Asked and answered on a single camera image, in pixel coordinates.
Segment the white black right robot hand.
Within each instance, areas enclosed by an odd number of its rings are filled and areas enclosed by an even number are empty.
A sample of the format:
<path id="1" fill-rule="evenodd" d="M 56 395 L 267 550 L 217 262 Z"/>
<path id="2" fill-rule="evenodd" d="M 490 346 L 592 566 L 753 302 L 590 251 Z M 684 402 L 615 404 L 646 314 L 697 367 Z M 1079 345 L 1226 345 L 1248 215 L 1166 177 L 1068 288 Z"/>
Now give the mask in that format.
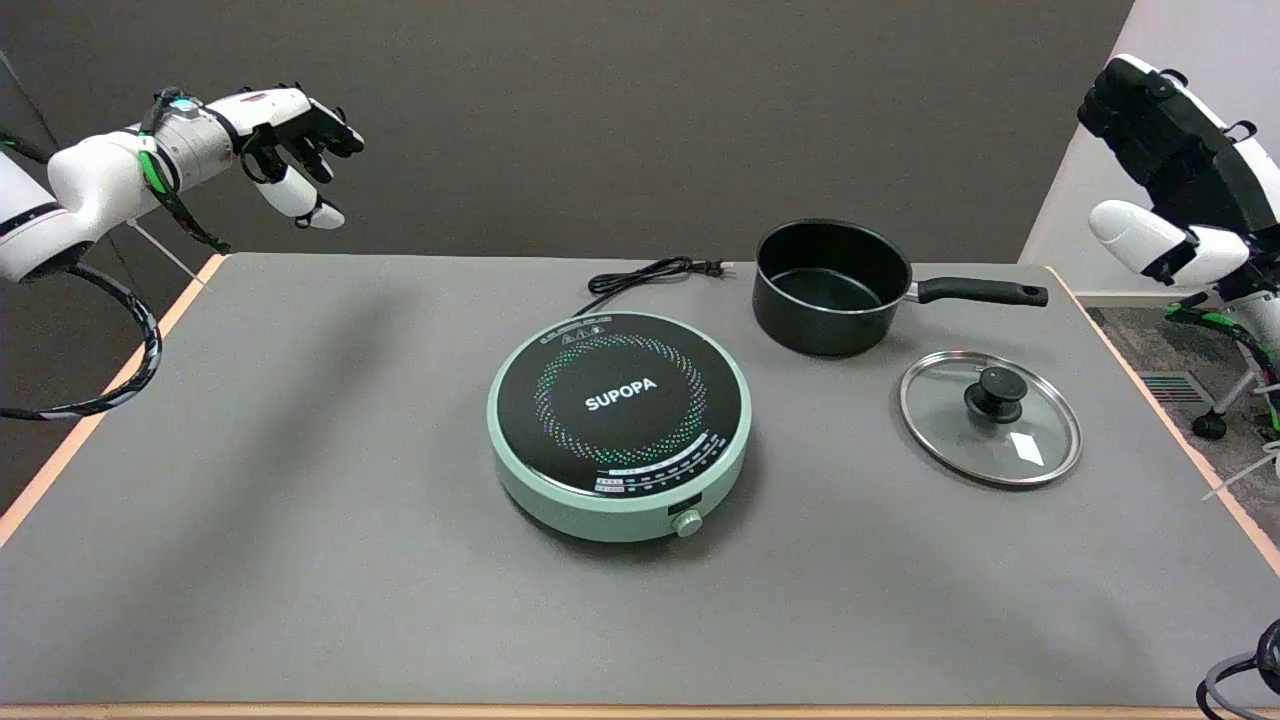
<path id="1" fill-rule="evenodd" d="M 1178 70 L 1129 54 L 1108 60 L 1076 113 L 1149 206 L 1107 200 L 1089 214 L 1129 272 L 1169 287 L 1207 286 L 1231 302 L 1277 290 L 1277 163 L 1249 120 L 1228 123 Z"/>

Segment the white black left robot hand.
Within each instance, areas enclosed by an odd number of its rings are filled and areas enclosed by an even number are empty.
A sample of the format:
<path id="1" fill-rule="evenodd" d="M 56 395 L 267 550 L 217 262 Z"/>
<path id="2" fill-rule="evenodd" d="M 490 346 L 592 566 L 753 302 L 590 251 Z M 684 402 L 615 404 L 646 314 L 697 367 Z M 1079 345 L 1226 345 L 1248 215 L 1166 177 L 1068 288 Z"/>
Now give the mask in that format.
<path id="1" fill-rule="evenodd" d="M 328 108 L 298 87 L 278 86 L 232 99 L 243 143 L 242 170 L 260 195 L 300 229 L 334 231 L 343 211 L 319 191 L 334 181 L 328 156 L 352 158 L 364 136 L 340 108 Z"/>

